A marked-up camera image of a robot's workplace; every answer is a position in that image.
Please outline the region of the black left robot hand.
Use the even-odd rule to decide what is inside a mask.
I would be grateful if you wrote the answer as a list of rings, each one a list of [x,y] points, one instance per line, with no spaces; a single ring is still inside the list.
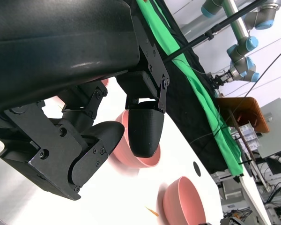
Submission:
[[[170,78],[143,17],[132,0],[0,0],[0,158],[76,201],[125,131],[153,156]]]

